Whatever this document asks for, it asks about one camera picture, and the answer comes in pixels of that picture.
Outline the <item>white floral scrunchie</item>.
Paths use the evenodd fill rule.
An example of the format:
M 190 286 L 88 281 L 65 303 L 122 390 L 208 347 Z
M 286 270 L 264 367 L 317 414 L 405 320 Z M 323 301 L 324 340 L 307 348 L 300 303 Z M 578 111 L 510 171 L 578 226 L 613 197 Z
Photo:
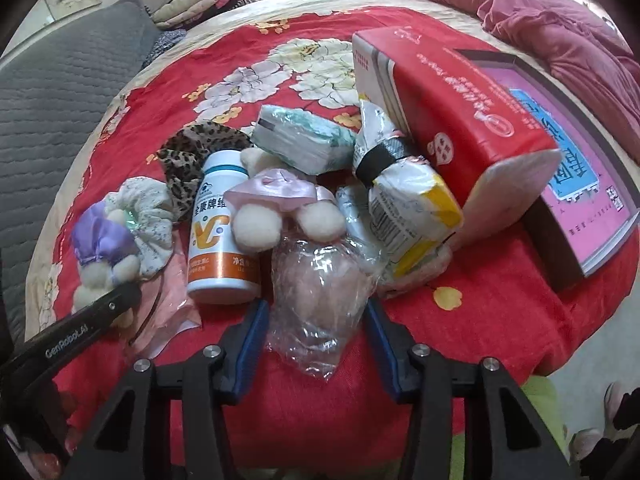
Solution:
M 174 252 L 174 208 L 167 185 L 149 177 L 127 179 L 103 199 L 108 216 L 122 210 L 125 226 L 134 236 L 140 258 L 139 275 L 149 281 L 168 263 Z

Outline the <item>clear plastic bag pink item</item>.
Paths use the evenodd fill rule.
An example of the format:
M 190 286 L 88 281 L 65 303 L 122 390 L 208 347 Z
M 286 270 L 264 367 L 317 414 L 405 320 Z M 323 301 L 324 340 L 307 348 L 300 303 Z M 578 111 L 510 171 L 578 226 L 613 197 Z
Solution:
M 348 236 L 316 243 L 285 235 L 271 254 L 268 349 L 308 376 L 330 379 L 385 266 L 364 258 Z

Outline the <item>leopard print scrunchie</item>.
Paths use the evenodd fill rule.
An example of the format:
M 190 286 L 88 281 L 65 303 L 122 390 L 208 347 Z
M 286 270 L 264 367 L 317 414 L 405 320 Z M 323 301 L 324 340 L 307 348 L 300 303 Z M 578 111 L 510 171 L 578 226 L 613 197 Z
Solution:
M 164 142 L 156 154 L 176 222 L 191 217 L 208 156 L 223 150 L 242 151 L 251 145 L 246 133 L 218 122 L 186 125 Z

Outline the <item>green white tissue pack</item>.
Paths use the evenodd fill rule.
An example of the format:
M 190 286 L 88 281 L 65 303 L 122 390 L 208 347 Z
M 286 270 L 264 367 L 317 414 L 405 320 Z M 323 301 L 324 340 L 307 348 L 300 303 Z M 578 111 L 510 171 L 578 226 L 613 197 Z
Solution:
M 263 105 L 252 142 L 308 176 L 349 169 L 356 134 L 301 108 Z

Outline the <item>green fuzzy clothing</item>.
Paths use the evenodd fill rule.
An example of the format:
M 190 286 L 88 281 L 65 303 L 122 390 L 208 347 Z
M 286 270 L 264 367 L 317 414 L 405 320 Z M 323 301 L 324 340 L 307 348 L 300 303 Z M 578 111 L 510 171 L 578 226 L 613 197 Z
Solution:
M 538 415 L 546 424 L 550 434 L 552 434 L 553 439 L 567 460 L 568 444 L 565 425 L 562 419 L 559 396 L 552 381 L 544 376 L 530 376 L 521 385 L 521 388 L 526 398 L 533 404 Z M 461 480 L 463 478 L 464 445 L 465 436 L 463 432 L 452 437 L 449 473 L 451 480 Z

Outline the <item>pink flat plastic packet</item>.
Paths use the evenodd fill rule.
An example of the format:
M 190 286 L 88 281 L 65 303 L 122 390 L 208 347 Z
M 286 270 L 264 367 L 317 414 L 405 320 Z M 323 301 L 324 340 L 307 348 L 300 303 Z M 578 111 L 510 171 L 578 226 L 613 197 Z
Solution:
M 175 336 L 202 325 L 198 307 L 186 292 L 186 255 L 180 238 L 166 266 L 141 285 L 141 304 L 123 333 L 128 358 L 155 359 Z

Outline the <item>red floral blanket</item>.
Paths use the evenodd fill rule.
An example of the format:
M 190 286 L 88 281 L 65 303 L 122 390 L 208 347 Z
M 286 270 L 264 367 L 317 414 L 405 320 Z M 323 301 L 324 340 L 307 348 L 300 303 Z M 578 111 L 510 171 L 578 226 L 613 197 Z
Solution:
M 81 215 L 130 178 L 161 179 L 158 150 L 193 124 L 207 91 L 255 81 L 263 103 L 297 105 L 303 76 L 329 67 L 352 71 L 354 32 L 397 25 L 414 25 L 452 48 L 489 49 L 437 18 L 378 6 L 243 25 L 155 62 L 150 81 L 107 113 L 78 192 L 63 198 L 67 214 L 50 274 L 53 311 L 70 312 L 79 282 L 72 232 Z M 520 384 L 544 387 L 630 293 L 638 262 L 632 238 L 591 278 L 554 292 L 528 234 L 514 224 L 457 250 L 433 281 L 384 306 L 444 356 L 469 362 L 496 356 Z M 271 325 L 247 396 L 224 412 L 235 463 L 335 474 L 397 460 L 409 411 L 384 390 L 362 328 L 363 296 L 382 281 L 380 251 L 353 237 L 313 243 L 289 228 L 248 266 L 262 278 Z

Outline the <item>white orange vitamin bottle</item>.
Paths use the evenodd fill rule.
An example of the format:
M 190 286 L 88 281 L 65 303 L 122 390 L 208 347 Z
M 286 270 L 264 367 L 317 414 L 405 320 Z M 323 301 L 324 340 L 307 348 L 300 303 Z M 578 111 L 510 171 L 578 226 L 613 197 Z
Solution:
M 260 294 L 259 261 L 235 244 L 224 193 L 248 179 L 241 153 L 209 155 L 193 203 L 186 292 L 197 304 L 245 304 Z

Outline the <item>pink shallow box tray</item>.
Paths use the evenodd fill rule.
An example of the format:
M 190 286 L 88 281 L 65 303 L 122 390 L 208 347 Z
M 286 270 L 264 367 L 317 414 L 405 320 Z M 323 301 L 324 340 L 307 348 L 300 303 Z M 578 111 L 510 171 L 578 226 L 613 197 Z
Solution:
M 560 166 L 523 223 L 551 287 L 573 286 L 609 262 L 636 232 L 637 185 L 596 122 L 540 70 L 514 54 L 461 54 L 509 90 L 558 144 Z

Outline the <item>grey quilted headboard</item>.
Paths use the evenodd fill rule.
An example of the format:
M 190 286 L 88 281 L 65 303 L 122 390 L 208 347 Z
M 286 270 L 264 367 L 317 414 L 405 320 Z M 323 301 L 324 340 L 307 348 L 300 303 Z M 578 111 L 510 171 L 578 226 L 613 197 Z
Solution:
M 24 339 L 27 270 L 55 194 L 159 34 L 142 0 L 118 0 L 2 67 L 1 290 L 14 344 Z

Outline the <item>red tissue box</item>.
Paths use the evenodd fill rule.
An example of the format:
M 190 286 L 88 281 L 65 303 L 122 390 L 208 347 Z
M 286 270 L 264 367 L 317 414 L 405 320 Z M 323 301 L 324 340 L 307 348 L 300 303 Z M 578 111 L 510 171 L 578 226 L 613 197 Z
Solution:
M 533 115 L 462 54 L 490 49 L 438 25 L 352 36 L 358 92 L 410 136 L 462 208 L 454 249 L 520 220 L 561 161 L 558 144 Z

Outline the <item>folded blankets stack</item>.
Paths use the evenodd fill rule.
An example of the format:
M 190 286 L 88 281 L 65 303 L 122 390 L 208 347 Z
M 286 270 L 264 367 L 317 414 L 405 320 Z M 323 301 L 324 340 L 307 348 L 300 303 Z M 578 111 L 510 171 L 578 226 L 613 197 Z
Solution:
M 210 18 L 251 3 L 252 0 L 170 0 L 151 14 L 160 30 L 189 30 Z

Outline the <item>pink quilted duvet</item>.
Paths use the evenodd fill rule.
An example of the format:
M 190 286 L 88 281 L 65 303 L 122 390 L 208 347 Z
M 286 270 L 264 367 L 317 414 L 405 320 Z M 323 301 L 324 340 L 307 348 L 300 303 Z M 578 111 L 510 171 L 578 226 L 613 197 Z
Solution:
M 431 0 L 475 15 L 492 36 L 548 66 L 639 159 L 639 63 L 596 14 L 574 0 Z

